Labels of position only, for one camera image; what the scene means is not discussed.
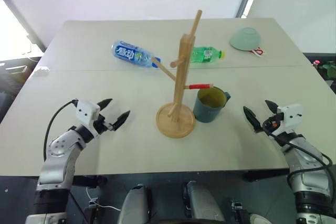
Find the white table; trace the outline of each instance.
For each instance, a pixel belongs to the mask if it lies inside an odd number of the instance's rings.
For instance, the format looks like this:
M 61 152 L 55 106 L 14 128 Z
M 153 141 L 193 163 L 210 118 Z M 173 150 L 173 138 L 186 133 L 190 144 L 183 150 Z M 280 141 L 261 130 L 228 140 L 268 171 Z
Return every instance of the white table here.
M 189 136 L 171 139 L 155 125 L 157 110 L 173 96 L 174 83 L 160 70 L 51 71 L 46 77 L 32 76 L 0 125 L 0 174 L 39 174 L 47 124 L 73 98 L 113 98 L 102 111 L 112 120 L 131 110 L 116 132 L 88 144 L 77 162 L 77 175 L 287 167 L 279 147 L 264 134 L 255 134 L 243 115 L 246 105 L 260 120 L 269 117 L 264 99 L 281 105 L 301 103 L 298 133 L 336 160 L 336 96 L 312 67 L 190 70 L 188 83 L 200 81 L 213 81 L 232 98 L 214 122 L 196 122 Z M 184 103 L 190 108 L 196 93 L 185 91 Z M 75 109 L 66 108 L 55 120 L 50 139 L 74 124 Z
M 192 20 L 146 21 L 69 21 L 51 42 L 38 66 L 52 71 L 134 70 L 134 66 L 114 57 L 111 45 L 124 40 L 140 46 L 169 63 L 176 60 L 182 34 L 188 33 Z M 228 42 L 244 27 L 253 27 L 261 35 L 265 57 L 234 49 Z M 272 18 L 201 19 L 195 46 L 213 46 L 226 56 L 212 63 L 194 63 L 190 68 L 240 68 L 265 66 L 302 66 L 308 63 L 298 47 Z

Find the green soda bottle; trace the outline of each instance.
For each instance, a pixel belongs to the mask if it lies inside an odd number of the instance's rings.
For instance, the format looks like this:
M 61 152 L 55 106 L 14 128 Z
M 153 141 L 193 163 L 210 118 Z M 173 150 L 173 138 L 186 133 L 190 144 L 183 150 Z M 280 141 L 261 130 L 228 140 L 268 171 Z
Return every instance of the green soda bottle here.
M 194 47 L 191 62 L 212 62 L 217 58 L 224 58 L 225 52 L 213 47 Z

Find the plastic bottle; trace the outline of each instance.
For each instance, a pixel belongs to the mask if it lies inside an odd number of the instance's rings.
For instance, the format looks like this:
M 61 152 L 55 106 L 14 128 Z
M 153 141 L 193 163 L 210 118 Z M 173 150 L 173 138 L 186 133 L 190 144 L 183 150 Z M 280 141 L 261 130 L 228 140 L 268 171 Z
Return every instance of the plastic bottle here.
M 151 60 L 153 54 L 145 49 L 120 40 L 114 42 L 111 49 L 113 55 L 119 59 L 147 68 L 157 68 L 157 66 Z
M 225 52 L 213 47 L 194 47 L 191 62 L 212 62 L 217 58 L 224 58 Z

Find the floor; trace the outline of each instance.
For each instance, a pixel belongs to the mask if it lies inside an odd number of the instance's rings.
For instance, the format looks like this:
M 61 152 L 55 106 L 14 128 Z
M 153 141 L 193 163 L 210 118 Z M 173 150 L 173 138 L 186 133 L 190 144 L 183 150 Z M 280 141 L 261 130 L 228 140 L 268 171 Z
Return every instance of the floor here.
M 257 182 L 246 182 L 240 172 L 201 172 L 129 174 L 107 176 L 107 184 L 100 189 L 89 189 L 91 197 L 100 196 L 100 203 L 121 208 L 127 192 L 142 183 L 152 189 L 154 206 L 153 220 L 183 218 L 182 185 L 196 180 L 205 185 L 215 197 L 224 215 L 228 199 L 240 200 L 249 212 L 260 214 L 273 224 L 295 223 L 295 201 L 286 184 L 285 176 Z M 30 213 L 34 199 L 36 181 L 23 177 L 0 177 L 0 217 L 4 223 L 24 223 Z M 84 187 L 72 187 L 72 192 L 80 206 L 88 205 Z M 69 200 L 69 223 L 82 223 L 81 215 Z M 118 211 L 105 208 L 100 211 L 97 223 L 116 223 Z

